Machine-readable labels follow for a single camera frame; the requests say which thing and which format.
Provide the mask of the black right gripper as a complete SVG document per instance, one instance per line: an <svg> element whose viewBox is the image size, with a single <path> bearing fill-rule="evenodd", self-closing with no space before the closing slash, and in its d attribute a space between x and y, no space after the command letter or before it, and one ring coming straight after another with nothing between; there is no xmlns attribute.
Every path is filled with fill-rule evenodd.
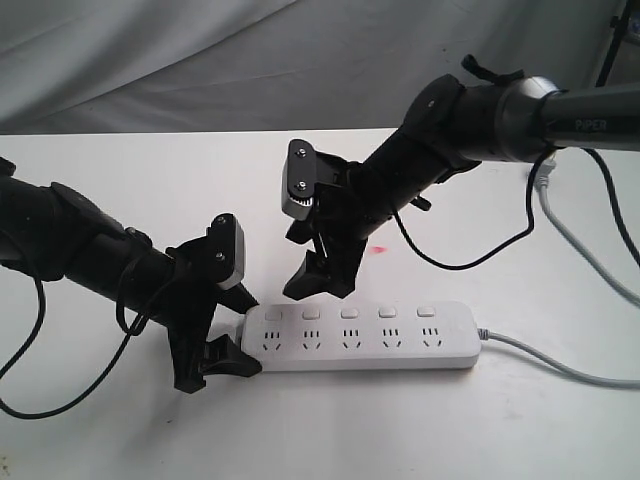
<svg viewBox="0 0 640 480"><path fill-rule="evenodd" d="M313 209L308 222L294 220L285 238L297 245L312 240L283 294L292 300L328 293L351 294L368 237L380 226L380 176L370 166L318 152Z"/></svg>

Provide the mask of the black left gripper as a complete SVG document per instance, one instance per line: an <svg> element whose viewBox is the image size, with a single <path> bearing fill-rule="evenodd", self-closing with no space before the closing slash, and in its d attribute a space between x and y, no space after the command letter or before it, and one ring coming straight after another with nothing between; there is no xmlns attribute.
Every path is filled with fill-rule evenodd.
<svg viewBox="0 0 640 480"><path fill-rule="evenodd" d="M249 378L262 372L261 363L222 335L206 338L217 306L218 290L210 277L210 251L213 234L168 247L165 254L173 261L171 284L163 306L172 359L174 388L192 394L206 386L204 376L230 375ZM238 314L259 305L258 300L239 283L219 294L219 304Z"/></svg>

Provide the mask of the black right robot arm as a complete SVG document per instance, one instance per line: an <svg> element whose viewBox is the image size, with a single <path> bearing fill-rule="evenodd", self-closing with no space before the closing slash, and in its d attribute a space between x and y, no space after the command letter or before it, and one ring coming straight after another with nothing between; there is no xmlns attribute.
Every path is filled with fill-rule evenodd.
<svg viewBox="0 0 640 480"><path fill-rule="evenodd" d="M401 125L364 161L350 162L289 143L282 175L287 238L306 247L283 292L293 300L351 294L370 235L402 208L428 210L423 192L486 161L527 163L538 171L558 150L639 147L639 89L634 84L568 91L522 71L497 74L467 56L478 79L452 75L429 83Z"/></svg>

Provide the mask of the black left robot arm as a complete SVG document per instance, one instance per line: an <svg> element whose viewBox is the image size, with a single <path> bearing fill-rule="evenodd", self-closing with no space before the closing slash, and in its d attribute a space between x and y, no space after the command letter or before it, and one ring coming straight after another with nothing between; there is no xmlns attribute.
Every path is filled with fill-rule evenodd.
<svg viewBox="0 0 640 480"><path fill-rule="evenodd" d="M244 232L231 213L217 215L203 236L165 251L123 227L76 190L15 178L1 161L1 264L43 281L66 278L167 330L174 386L205 387L208 375L251 377L258 360L224 334L207 338L217 306L244 314L256 299L242 283Z"/></svg>

